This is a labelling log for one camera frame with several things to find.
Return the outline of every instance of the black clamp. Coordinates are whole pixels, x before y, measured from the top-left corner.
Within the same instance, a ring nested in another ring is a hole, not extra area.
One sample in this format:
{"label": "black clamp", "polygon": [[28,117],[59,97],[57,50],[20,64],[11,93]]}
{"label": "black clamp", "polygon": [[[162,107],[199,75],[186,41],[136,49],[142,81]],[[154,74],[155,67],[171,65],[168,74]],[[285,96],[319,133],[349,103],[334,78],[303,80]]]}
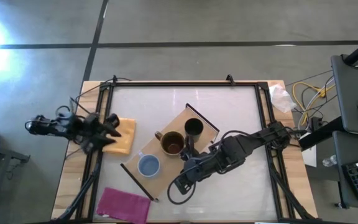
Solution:
{"label": "black clamp", "polygon": [[234,82],[233,77],[232,77],[230,74],[227,75],[226,80],[227,80],[227,81],[230,81],[230,85],[231,85],[231,86],[235,86],[235,85],[236,85],[236,83]]}

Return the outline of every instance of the brown mug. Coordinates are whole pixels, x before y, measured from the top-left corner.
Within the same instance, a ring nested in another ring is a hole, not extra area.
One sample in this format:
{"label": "brown mug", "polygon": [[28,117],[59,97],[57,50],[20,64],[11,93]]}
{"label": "brown mug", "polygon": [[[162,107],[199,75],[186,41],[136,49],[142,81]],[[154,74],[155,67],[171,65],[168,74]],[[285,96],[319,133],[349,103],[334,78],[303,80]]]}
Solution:
{"label": "brown mug", "polygon": [[185,147],[185,138],[179,132],[169,131],[162,134],[156,131],[154,135],[160,141],[163,152],[170,156],[179,155]]}

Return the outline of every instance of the water bottle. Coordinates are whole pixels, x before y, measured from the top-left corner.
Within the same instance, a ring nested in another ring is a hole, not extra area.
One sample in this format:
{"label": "water bottle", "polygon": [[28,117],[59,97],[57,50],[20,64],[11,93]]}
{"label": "water bottle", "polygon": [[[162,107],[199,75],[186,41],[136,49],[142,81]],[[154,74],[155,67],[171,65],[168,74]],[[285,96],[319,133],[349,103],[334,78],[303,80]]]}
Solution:
{"label": "water bottle", "polygon": [[323,159],[323,165],[325,167],[336,165],[336,155]]}

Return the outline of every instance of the concrete floor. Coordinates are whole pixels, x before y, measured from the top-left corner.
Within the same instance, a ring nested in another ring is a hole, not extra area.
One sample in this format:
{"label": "concrete floor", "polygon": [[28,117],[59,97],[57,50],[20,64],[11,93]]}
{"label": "concrete floor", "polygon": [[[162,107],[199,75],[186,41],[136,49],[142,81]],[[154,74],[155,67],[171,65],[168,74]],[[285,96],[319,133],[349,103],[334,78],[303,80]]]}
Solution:
{"label": "concrete floor", "polygon": [[[0,0],[0,44],[91,43],[102,0]],[[100,43],[175,41],[358,40],[358,0],[110,0]],[[90,80],[282,79],[331,69],[329,58],[357,46],[99,49]],[[0,223],[50,218],[67,141],[31,136],[23,124],[80,91],[89,49],[0,50],[2,146],[31,160],[6,180]],[[331,74],[307,82],[322,86]],[[321,109],[339,116],[336,100]],[[299,116],[294,114],[295,121]],[[338,210],[336,183],[310,180],[319,217],[358,223],[358,209]]]}

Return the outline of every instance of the pink cloth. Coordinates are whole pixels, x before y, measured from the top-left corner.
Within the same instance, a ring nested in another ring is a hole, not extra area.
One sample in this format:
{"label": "pink cloth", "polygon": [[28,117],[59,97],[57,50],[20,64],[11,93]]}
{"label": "pink cloth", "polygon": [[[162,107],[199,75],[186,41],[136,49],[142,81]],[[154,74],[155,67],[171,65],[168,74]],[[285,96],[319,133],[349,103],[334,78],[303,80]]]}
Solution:
{"label": "pink cloth", "polygon": [[144,224],[149,212],[150,199],[106,187],[96,213],[135,224]]}

